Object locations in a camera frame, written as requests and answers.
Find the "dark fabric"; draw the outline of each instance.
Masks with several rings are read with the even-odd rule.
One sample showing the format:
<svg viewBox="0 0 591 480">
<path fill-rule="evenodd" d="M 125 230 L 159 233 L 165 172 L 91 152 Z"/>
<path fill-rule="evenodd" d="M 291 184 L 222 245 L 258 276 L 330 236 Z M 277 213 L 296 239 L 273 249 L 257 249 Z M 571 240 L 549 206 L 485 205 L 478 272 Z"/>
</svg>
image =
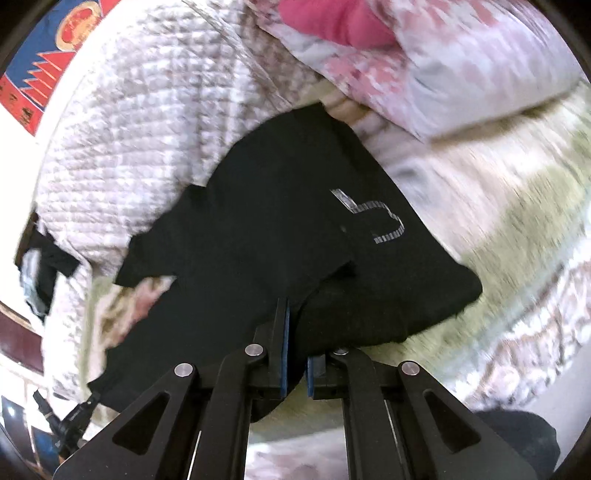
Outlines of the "dark fabric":
<svg viewBox="0 0 591 480">
<path fill-rule="evenodd" d="M 357 205 L 383 202 L 394 215 L 383 207 L 352 213 L 335 189 Z M 376 242 L 402 224 L 401 236 Z M 355 133 L 320 104 L 248 134 L 206 188 L 188 187 L 132 239 L 116 283 L 135 287 L 159 275 L 177 280 L 89 384 L 115 410 L 177 363 L 213 364 L 247 345 L 278 297 L 290 299 L 297 376 L 311 354 L 403 341 L 482 291 Z"/>
<path fill-rule="evenodd" d="M 556 430 L 542 417 L 526 411 L 491 410 L 476 415 L 535 470 L 548 480 L 560 457 Z"/>
<path fill-rule="evenodd" d="M 80 262 L 54 243 L 54 238 L 47 233 L 42 235 L 35 230 L 31 237 L 30 248 L 41 249 L 41 263 L 70 278 Z"/>
<path fill-rule="evenodd" d="M 35 225 L 30 232 L 26 233 L 26 237 L 26 245 L 23 237 L 19 246 L 22 255 L 17 255 L 20 255 L 20 264 L 18 265 L 21 272 L 20 283 L 25 290 L 25 301 L 44 322 L 53 302 L 57 273 L 60 272 L 69 278 L 74 274 L 80 262 L 59 248 L 49 233 L 43 235 L 39 232 Z M 23 258 L 32 251 L 38 252 L 39 257 L 35 255 L 35 260 L 32 257 L 29 258 L 24 267 Z"/>
</svg>

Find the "pink cloth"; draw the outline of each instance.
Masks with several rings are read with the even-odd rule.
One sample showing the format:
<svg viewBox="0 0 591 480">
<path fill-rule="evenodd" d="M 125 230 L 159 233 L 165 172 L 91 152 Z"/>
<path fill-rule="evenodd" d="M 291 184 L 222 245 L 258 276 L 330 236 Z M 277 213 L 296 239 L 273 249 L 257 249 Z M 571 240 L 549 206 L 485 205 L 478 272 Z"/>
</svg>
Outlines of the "pink cloth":
<svg viewBox="0 0 591 480">
<path fill-rule="evenodd" d="M 365 0 L 281 0 L 278 10 L 298 32 L 340 45 L 367 50 L 397 43 Z"/>
</svg>

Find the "wall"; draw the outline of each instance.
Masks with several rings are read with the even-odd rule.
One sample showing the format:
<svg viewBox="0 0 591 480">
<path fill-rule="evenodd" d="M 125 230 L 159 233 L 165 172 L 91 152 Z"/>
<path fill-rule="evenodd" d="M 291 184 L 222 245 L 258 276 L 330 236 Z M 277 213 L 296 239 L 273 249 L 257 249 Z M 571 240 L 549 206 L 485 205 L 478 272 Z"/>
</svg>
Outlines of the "wall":
<svg viewBox="0 0 591 480">
<path fill-rule="evenodd" d="M 27 222 L 41 165 L 35 139 L 0 106 L 0 302 L 34 318 L 18 284 L 14 254 Z"/>
</svg>

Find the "bed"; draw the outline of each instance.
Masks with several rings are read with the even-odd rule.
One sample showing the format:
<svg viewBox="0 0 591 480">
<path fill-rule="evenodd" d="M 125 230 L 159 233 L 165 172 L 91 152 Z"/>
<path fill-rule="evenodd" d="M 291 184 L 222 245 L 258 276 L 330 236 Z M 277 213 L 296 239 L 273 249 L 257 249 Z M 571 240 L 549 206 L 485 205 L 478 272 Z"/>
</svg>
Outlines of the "bed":
<svg viewBox="0 0 591 480">
<path fill-rule="evenodd" d="M 456 318 L 403 344 L 369 348 L 372 357 L 413 359 L 476 409 L 523 406 L 568 368 L 591 334 L 586 82 L 520 115 L 425 144 L 320 80 L 238 2 L 125 0 L 72 60 L 38 133 L 47 151 L 37 212 L 82 263 L 58 279 L 46 321 L 54 392 L 87 394 L 96 358 L 89 332 L 100 328 L 86 315 L 89 292 L 93 278 L 116 273 L 129 238 L 184 186 L 205 184 L 246 131 L 318 100 L 351 125 L 433 235 L 484 285 Z M 108 419 L 98 415 L 99 424 Z M 341 423 L 337 404 L 307 401 L 299 386 L 252 426 L 250 478 L 299 468 L 281 452 L 289 445 L 297 456 L 301 442 L 284 439 L 313 434 L 322 445 L 342 436 Z M 329 450 L 319 447 L 307 464 L 324 468 Z"/>
</svg>

